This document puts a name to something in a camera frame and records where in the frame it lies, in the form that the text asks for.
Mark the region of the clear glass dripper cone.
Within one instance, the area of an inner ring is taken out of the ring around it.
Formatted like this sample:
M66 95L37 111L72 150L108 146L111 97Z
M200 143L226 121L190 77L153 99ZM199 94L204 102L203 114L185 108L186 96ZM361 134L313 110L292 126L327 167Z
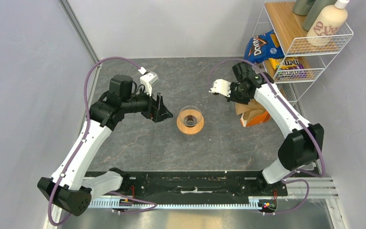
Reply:
M180 110L178 120L186 127L194 127L203 120L203 114L198 107L189 105Z

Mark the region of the round wooden dripper stand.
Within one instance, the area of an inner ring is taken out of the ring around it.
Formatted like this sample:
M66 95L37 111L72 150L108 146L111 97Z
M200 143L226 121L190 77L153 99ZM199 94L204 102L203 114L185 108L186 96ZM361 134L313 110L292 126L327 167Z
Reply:
M196 135L204 127L205 121L202 113L198 110L187 109L178 114L176 125L185 135Z

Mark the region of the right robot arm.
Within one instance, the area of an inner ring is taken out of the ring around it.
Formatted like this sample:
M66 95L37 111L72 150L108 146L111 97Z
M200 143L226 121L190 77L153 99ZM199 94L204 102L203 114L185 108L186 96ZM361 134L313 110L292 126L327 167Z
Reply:
M269 195L275 183L288 178L302 167L322 159L324 129L302 117L266 72L257 73L246 62L232 67L237 79L230 85L229 101L245 104L255 100L270 114L280 128L284 142L278 150L278 158L262 170L256 189L261 195Z

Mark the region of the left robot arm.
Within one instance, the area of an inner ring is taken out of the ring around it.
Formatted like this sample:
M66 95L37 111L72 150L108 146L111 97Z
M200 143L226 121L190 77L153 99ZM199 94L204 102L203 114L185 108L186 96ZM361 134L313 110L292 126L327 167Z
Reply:
M154 72L141 76L140 84L127 75L115 75L110 80L108 91L89 108L90 119L84 123L64 161L51 177L41 177L38 181L37 187L48 201L80 216L92 200L104 194L129 192L131 183L119 169L110 169L90 181L84 177L99 148L126 114L141 113L155 123L173 117L163 103L162 94L152 93L156 80L158 76Z

